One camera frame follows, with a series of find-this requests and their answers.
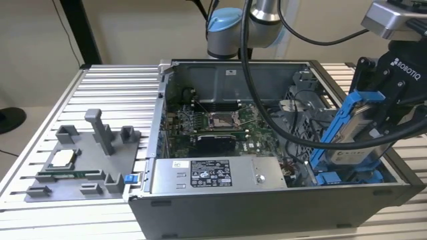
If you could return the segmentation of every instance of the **gray plastic post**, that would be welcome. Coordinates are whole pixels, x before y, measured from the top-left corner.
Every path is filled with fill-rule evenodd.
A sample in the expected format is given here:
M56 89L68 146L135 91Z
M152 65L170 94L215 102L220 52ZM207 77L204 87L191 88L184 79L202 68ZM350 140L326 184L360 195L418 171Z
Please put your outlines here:
M60 144L73 144L75 141L72 139L72 136L77 136L79 133L75 125L61 125L55 135Z
M101 110L88 109L85 111L84 120L92 124L95 131L95 138L99 140L100 147L105 155L112 155L115 153L115 148L111 142L111 134L105 131L105 127L101 121Z
M134 126L121 127L120 137L123 144L135 143L139 140L139 136L135 133Z
M119 173L116 181L112 178L112 175L108 173L104 185L111 194L121 194L125 188L125 180L123 179L121 173Z
M39 172L36 173L33 177L39 183L55 183L56 178L52 175L39 175Z
M104 170L97 170L97 173L87 173L84 176L87 178L87 180L92 181L92 180L105 180L105 173Z
M103 189L97 183L83 183L79 190L83 195L103 194Z
M31 186L25 191L28 196L32 198L49 196L51 192L52 191L48 188L48 186L37 186L37 187Z

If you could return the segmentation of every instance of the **black pole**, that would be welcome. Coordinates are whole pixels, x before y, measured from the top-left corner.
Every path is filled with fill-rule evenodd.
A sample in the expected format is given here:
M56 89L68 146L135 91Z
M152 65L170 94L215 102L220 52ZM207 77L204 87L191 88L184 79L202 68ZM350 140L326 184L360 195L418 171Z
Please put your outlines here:
M60 0L72 35L85 64L103 64L81 0Z

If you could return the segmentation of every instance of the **green circuit board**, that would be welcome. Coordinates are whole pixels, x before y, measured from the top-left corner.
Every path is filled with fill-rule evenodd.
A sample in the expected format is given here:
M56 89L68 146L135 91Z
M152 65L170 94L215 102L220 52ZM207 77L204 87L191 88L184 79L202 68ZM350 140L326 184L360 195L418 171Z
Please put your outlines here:
M192 112L187 109L171 114L168 119L172 158L191 157L200 136L235 137L235 150L224 157L283 156L274 131L251 104L242 104L239 110L230 112Z

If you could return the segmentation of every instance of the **motherboard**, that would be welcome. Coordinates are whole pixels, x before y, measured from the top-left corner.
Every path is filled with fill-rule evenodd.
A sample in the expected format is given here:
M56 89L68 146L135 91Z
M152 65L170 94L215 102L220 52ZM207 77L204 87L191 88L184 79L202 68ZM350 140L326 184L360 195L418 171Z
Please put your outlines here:
M196 100L167 114L172 158L283 158L279 141L251 103L202 103Z

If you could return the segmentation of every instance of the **gray 3d-printed holder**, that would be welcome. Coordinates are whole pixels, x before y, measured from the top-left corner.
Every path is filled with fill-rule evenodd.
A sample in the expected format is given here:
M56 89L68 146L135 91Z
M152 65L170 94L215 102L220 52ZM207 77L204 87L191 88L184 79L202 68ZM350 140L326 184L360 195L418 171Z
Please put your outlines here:
M142 133L132 126L111 131L99 109L89 109L84 119L93 132L77 132L73 125L60 126L59 143L27 190L25 202L123 197L124 175L132 173ZM61 150L73 150L73 161L53 166L53 156Z

